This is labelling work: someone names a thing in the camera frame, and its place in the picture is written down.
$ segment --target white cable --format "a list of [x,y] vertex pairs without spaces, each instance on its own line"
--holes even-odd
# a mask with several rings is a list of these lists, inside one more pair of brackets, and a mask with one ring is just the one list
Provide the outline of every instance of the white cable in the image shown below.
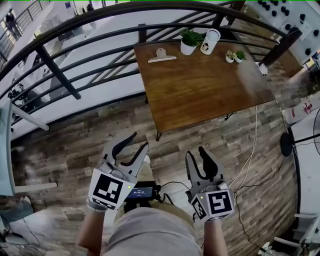
[[258,109],[257,106],[255,106],[255,128],[254,128],[254,137],[253,137],[253,145],[252,145],[252,151],[251,151],[251,155],[248,157],[248,159],[245,161],[243,167],[241,168],[240,172],[237,174],[237,176],[234,178],[234,180],[230,183],[229,187],[236,181],[236,179],[239,177],[239,175],[241,174],[242,170],[245,168],[247,162],[249,161],[249,165],[248,165],[248,169],[246,171],[245,177],[243,182],[241,183],[241,186],[243,185],[243,183],[246,180],[248,171],[249,171],[249,167],[250,167],[250,162],[253,156],[253,153],[255,151],[255,147],[256,147],[256,142],[257,142],[257,123],[258,123]]
[[251,158],[249,160],[248,168],[246,169],[246,173],[245,173],[244,179],[243,179],[240,187],[238,188],[238,190],[241,189],[242,185],[245,183],[245,180],[246,180],[248,172],[249,172],[250,163],[251,163],[251,160],[252,160],[252,158],[254,156],[254,151],[255,151],[255,148],[256,148],[256,144],[257,144],[257,119],[258,119],[257,106],[255,106],[255,131],[254,131],[254,139],[253,139],[253,147],[252,147],[252,152],[251,152]]

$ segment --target table leg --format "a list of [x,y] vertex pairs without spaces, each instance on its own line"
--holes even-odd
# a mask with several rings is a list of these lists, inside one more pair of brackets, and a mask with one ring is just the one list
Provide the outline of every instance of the table leg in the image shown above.
[[45,130],[45,131],[49,131],[49,126],[46,125],[45,123],[37,120],[36,118],[34,118],[33,116],[27,114],[26,112],[22,111],[20,108],[18,108],[16,105],[11,104],[12,106],[12,111],[19,117],[27,120],[29,123]]
[[158,131],[156,131],[156,139],[155,141],[158,142],[160,140],[162,133],[159,133]]
[[224,120],[228,120],[231,116],[232,116],[232,114],[233,114],[233,112],[231,113],[231,114],[226,114],[226,117],[225,117],[225,119]]
[[31,191],[37,191],[37,190],[47,190],[47,189],[52,189],[52,188],[56,188],[56,187],[57,187],[56,182],[42,183],[42,184],[37,184],[37,185],[27,185],[27,186],[15,186],[14,192],[15,193],[24,193],[24,192],[31,192]]

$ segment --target white mug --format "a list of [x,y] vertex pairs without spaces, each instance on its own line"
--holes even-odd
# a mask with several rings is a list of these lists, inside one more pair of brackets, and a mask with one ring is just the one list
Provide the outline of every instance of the white mug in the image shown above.
[[210,28],[206,32],[205,39],[200,47],[200,51],[205,55],[210,55],[214,50],[217,42],[220,40],[221,34],[218,30]]

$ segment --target black metal railing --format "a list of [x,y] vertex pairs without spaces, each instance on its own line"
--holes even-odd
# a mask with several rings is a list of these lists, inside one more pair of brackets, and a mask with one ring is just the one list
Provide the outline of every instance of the black metal railing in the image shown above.
[[[29,43],[25,48],[23,48],[16,56],[14,56],[8,63],[3,67],[2,71],[0,72],[0,81],[13,69],[15,66],[23,59],[26,58],[29,54],[36,51],[37,54],[40,56],[41,61],[33,66],[30,70],[25,72],[22,76],[17,78],[1,95],[0,99],[5,97],[7,93],[12,90],[16,85],[18,85],[24,78],[41,68],[42,66],[46,65],[51,73],[44,76],[40,80],[36,81],[33,85],[30,87],[24,89],[19,94],[17,94],[13,98],[13,103],[15,104],[17,100],[21,99],[21,97],[28,95],[33,89],[37,88],[42,83],[46,82],[49,79],[52,79],[54,77],[57,78],[59,81],[59,84],[56,84],[55,86],[51,87],[50,89],[40,93],[39,95],[33,95],[32,97],[29,97],[27,100],[24,101],[23,104],[21,104],[19,107],[23,110],[26,110],[26,107],[29,105],[32,105],[35,101],[39,101],[42,97],[59,90],[61,88],[65,88],[65,93],[62,93],[59,96],[51,98],[47,102],[42,102],[40,105],[35,105],[32,108],[28,108],[28,113],[32,114],[39,109],[42,109],[52,103],[55,103],[63,98],[66,98],[68,96],[73,96],[75,99],[80,99],[81,95],[79,92],[85,91],[89,88],[95,87],[97,85],[104,84],[106,82],[132,76],[139,74],[139,70],[135,69],[132,71],[128,71],[126,73],[119,74],[117,72],[113,76],[107,77],[104,76],[100,80],[91,80],[86,85],[74,88],[72,85],[73,82],[78,81],[80,79],[95,75],[95,74],[102,74],[105,71],[115,71],[115,69],[122,69],[124,67],[127,67],[128,65],[136,63],[136,59],[132,59],[134,55],[129,55],[125,59],[121,59],[122,57],[125,57],[126,54],[128,54],[130,51],[134,49],[137,45],[148,45],[148,44],[156,44],[156,43],[163,43],[163,42],[176,42],[180,41],[180,39],[176,38],[179,34],[179,30],[182,28],[212,28],[215,27],[219,29],[221,33],[221,39],[219,42],[225,42],[225,43],[233,43],[233,44],[241,44],[244,46],[252,46],[252,47],[258,47],[262,49],[270,50],[269,53],[261,54],[257,52],[257,55],[262,55],[264,58],[261,60],[260,65],[264,64],[266,66],[270,66],[272,63],[274,63],[302,34],[297,28],[294,28],[289,31],[288,34],[276,29],[275,27],[268,25],[266,23],[263,23],[260,20],[251,18],[244,13],[238,11],[240,10],[239,4],[235,6],[233,9],[234,4],[231,5],[230,8],[223,7],[221,5],[212,4],[212,3],[204,3],[204,2],[196,2],[196,1],[148,1],[148,2],[128,2],[124,4],[116,4],[108,7],[103,7],[97,10],[93,10],[87,13],[84,13],[82,15],[76,16],[70,20],[67,20],[66,22],[54,27],[53,29],[47,31],[44,34],[41,34],[38,36],[34,41]],[[121,14],[127,14],[127,13],[133,13],[133,12],[140,12],[140,11],[149,11],[149,10],[192,10],[195,11],[183,18],[177,19],[172,23],[164,23],[164,24],[139,24],[137,26],[128,27],[104,34],[100,34],[91,38],[88,38],[86,40],[83,40],[81,42],[78,42],[72,46],[66,47],[59,52],[49,55],[46,49],[44,48],[44,44],[47,42],[53,40],[54,38],[71,31],[73,29],[76,29],[82,25],[97,21],[99,19],[107,18],[110,16],[116,16]],[[186,19],[193,18],[191,21],[187,21],[184,23],[181,23],[181,21],[185,21]],[[249,22],[251,24],[260,26],[264,29],[267,29],[273,33],[276,33],[277,35],[281,36],[282,39],[280,40],[280,43],[277,43],[276,41],[260,36],[258,34],[254,34],[249,31],[241,30],[241,29],[235,29],[230,26],[220,26],[222,20],[224,17],[229,18],[229,25],[232,24],[232,22],[235,19],[239,19],[245,22]],[[202,19],[206,19],[200,23],[195,23],[196,21],[200,21]],[[157,36],[159,32],[163,32],[163,30],[169,29],[164,34],[161,34]],[[71,63],[67,66],[64,66],[63,68],[59,68],[56,63],[55,59],[65,55],[75,49],[78,49],[80,47],[92,44],[94,42],[111,38],[118,35],[128,34],[138,32],[139,33],[139,42],[135,44],[130,44],[127,46],[122,46],[114,49],[109,49],[106,51],[103,51],[101,53],[94,54],[92,56],[86,57],[84,59],[80,59],[78,61],[75,61],[74,63]],[[170,35],[172,33],[175,33],[174,35],[169,36],[168,38],[164,38],[167,35]],[[268,40],[269,42],[274,43],[273,47],[267,46],[266,44],[257,44],[252,43],[249,41],[241,41],[237,39],[234,36],[234,33],[237,34],[245,34],[249,36],[254,36],[263,40]],[[90,70],[85,73],[81,73],[73,78],[67,79],[64,72],[69,71],[71,69],[74,69],[80,65],[83,65],[85,63],[110,56],[113,54],[119,54],[119,56],[111,61],[109,64],[96,68],[94,70]]]
[[[4,33],[0,36],[0,70],[8,61],[8,57],[19,37],[49,3],[50,0],[33,1],[27,9],[15,17],[12,29],[8,29],[6,26],[3,28]],[[5,25],[6,18],[3,18],[1,22]]]

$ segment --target wooden table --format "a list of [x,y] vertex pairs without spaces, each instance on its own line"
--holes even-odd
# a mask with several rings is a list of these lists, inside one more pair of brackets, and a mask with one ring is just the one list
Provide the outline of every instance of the wooden table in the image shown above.
[[[148,63],[164,48],[175,60]],[[244,110],[274,99],[268,83],[247,53],[242,63],[227,63],[227,50],[242,45],[218,42],[211,55],[198,46],[190,56],[180,42],[134,48],[146,96],[157,129],[157,141],[166,131]]]

